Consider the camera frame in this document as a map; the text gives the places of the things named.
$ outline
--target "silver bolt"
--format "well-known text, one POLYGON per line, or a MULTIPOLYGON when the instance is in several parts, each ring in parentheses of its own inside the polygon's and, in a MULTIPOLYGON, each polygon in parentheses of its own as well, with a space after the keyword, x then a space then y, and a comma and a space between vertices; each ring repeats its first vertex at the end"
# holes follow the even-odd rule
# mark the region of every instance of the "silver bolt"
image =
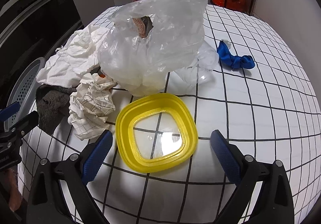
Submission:
POLYGON ((78 154, 74 153, 74 154, 70 155, 70 159, 71 159, 72 161, 77 160, 77 159, 78 159, 78 154))
POLYGON ((247 162, 252 162, 253 161, 253 157, 251 155, 245 155, 245 160, 247 162))
POLYGON ((47 163, 47 159, 46 158, 43 158, 41 161, 40 161, 40 164, 41 165, 45 165, 47 163))
POLYGON ((279 167, 282 167, 283 163, 280 160, 276 160, 275 164, 279 167))

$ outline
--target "crumpled white cloth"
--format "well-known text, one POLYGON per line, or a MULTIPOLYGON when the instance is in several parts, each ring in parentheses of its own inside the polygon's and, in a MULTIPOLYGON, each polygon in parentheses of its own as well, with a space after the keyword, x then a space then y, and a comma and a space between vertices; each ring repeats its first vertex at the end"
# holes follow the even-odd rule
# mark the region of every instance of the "crumpled white cloth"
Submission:
POLYGON ((49 58, 36 81, 65 88, 76 87, 84 74, 98 66, 98 48, 109 30, 88 25, 75 31, 66 45, 49 58))
POLYGON ((108 76, 101 78, 88 73, 70 95, 68 123, 73 125, 79 139, 95 138, 109 128, 107 114, 115 110, 109 89, 115 85, 108 76))

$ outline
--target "yellow plastic container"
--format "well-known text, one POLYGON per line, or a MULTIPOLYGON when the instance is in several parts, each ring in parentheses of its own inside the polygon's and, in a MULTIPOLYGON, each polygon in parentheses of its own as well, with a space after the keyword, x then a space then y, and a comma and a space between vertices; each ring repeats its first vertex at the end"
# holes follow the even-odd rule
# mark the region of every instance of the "yellow plastic container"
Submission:
POLYGON ((120 156, 128 167, 134 171, 151 173, 169 169, 188 159, 196 149, 198 134, 184 102, 177 96, 160 93, 141 98, 121 110, 116 120, 116 139, 120 156), (167 112, 174 118, 182 137, 182 145, 166 156, 145 159, 135 142, 134 125, 160 112, 167 112))

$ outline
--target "gray plastic basket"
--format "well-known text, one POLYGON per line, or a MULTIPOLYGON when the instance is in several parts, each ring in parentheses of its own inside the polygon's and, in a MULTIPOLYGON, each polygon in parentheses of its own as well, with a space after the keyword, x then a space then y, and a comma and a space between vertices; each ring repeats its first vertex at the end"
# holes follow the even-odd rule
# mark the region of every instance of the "gray plastic basket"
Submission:
POLYGON ((35 77, 39 70, 45 67, 45 64, 46 60, 43 57, 34 60, 28 65, 14 85, 7 106, 14 102, 19 102, 20 110, 4 122, 5 131, 9 131, 15 121, 19 120, 19 118, 23 118, 29 113, 35 100, 36 89, 41 85, 36 82, 35 77))

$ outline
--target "dark gray cloth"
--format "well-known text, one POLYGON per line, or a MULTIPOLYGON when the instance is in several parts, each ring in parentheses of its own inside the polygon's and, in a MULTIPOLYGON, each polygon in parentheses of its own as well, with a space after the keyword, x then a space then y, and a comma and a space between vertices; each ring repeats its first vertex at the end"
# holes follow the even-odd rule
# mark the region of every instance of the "dark gray cloth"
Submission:
POLYGON ((36 90, 36 105, 39 114, 39 128, 53 135, 64 116, 69 116, 70 94, 76 88, 41 85, 36 90))

